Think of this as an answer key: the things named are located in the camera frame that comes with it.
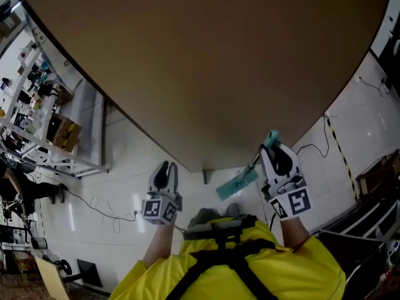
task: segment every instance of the black harness strap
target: black harness strap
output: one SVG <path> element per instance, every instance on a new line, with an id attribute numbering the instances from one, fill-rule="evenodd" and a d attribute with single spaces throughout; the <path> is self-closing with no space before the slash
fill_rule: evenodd
<path id="1" fill-rule="evenodd" d="M 250 254 L 257 254 L 261 249 L 275 249 L 271 241 L 257 239 L 245 242 L 234 249 L 199 251 L 191 254 L 197 259 L 197 263 L 190 267 L 183 278 L 168 295 L 166 300 L 178 300 L 188 290 L 189 286 L 206 270 L 212 266 L 228 265 L 235 270 L 249 290 L 258 300 L 278 300 L 265 285 L 258 279 L 248 266 L 245 257 Z"/>

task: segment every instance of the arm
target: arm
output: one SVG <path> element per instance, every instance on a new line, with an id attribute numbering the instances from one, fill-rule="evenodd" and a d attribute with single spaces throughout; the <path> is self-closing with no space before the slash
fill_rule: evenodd
<path id="1" fill-rule="evenodd" d="M 158 259 L 167 259 L 171 255 L 171 246 L 173 243 L 174 234 L 174 221 L 166 226 L 160 225 L 148 247 L 146 254 L 144 255 L 143 261 L 151 266 Z"/>
<path id="2" fill-rule="evenodd" d="M 298 249 L 309 237 L 307 229 L 298 217 L 281 221 L 281 228 L 285 247 Z"/>
<path id="3" fill-rule="evenodd" d="M 18 183 L 17 178 L 15 177 L 14 173 L 10 170 L 10 169 L 6 169 L 6 173 L 4 173 L 4 179 L 9 179 L 12 186 L 14 187 L 14 189 L 17 191 L 17 193 L 19 193 L 22 197 L 23 195 L 23 191 L 21 189 L 21 186 Z M 25 205 L 24 203 L 21 204 L 21 208 L 23 213 L 26 215 L 26 210 L 25 210 Z"/>

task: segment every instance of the yellow shirt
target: yellow shirt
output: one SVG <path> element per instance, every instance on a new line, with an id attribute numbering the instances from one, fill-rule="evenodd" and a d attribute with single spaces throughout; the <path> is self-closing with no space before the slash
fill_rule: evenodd
<path id="1" fill-rule="evenodd" d="M 310 237 L 296 252 L 278 245 L 267 225 L 261 221 L 243 230 L 241 241 L 272 241 L 277 251 L 262 249 L 246 257 L 250 269 L 279 300 L 339 300 L 346 277 L 336 260 L 315 237 Z M 233 248 L 233 242 L 227 248 Z M 196 259 L 189 253 L 216 250 L 212 239 L 184 241 L 178 256 L 159 259 L 151 267 L 138 261 L 114 290 L 110 300 L 165 299 Z M 182 300 L 255 299 L 236 272 L 228 266 L 213 266 L 192 283 Z"/>

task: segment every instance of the person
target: person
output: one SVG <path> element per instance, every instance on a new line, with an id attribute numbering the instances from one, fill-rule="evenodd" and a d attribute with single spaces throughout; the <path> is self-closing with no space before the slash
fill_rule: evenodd
<path id="1" fill-rule="evenodd" d="M 17 169 L 11 170 L 0 160 L 0 196 L 2 203 L 5 204 L 5 217 L 8 219 L 11 217 L 11 211 L 22 219 L 27 219 L 34 212 L 36 199 L 49 198 L 51 204 L 54 204 L 58 196 L 63 203 L 65 190 L 67 187 L 63 184 L 30 181 L 23 172 Z M 18 194 L 22 197 L 22 203 L 14 203 Z"/>
<path id="2" fill-rule="evenodd" d="M 203 208 L 187 232 L 246 216 L 239 214 L 236 205 L 223 216 Z M 190 240 L 183 242 L 176 256 L 171 255 L 174 222 L 157 228 L 143 259 L 119 283 L 110 300 L 338 300 L 343 296 L 346 277 L 342 269 L 298 217 L 281 221 L 284 246 L 268 225 L 257 220 L 241 231 L 240 241 L 227 242 L 226 249 L 220 251 L 215 239 Z M 228 251 L 232 258 L 226 257 Z"/>

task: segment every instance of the yellow black caution tape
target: yellow black caution tape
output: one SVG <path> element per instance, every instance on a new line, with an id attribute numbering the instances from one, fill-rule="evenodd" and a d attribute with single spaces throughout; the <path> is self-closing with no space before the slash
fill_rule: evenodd
<path id="1" fill-rule="evenodd" d="M 350 171 L 349 164 L 348 164 L 348 162 L 346 161 L 346 158 L 344 157 L 344 154 L 343 154 L 343 152 L 342 152 L 342 149 L 340 148 L 340 145 L 339 145 L 339 143 L 338 143 L 338 139 L 337 139 L 337 137 L 336 137 L 336 133 L 335 133 L 334 130 L 333 130 L 331 121 L 329 120 L 329 117 L 328 117 L 328 116 L 326 116 L 326 122 L 327 122 L 327 125 L 329 126 L 329 128 L 330 128 L 330 130 L 331 130 L 331 132 L 332 132 L 333 138 L 334 138 L 335 141 L 336 141 L 337 148 L 339 149 L 340 154 L 342 155 L 343 162 L 344 162 L 344 164 L 346 165 L 347 173 L 349 174 L 349 177 L 350 177 L 351 187 L 352 187 L 352 190 L 353 190 L 353 192 L 354 192 L 354 198 L 356 199 L 356 202 L 357 202 L 357 200 L 358 200 L 358 195 L 357 195 L 356 185 L 355 185 L 355 183 L 354 183 L 353 176 L 351 175 L 351 171 Z"/>

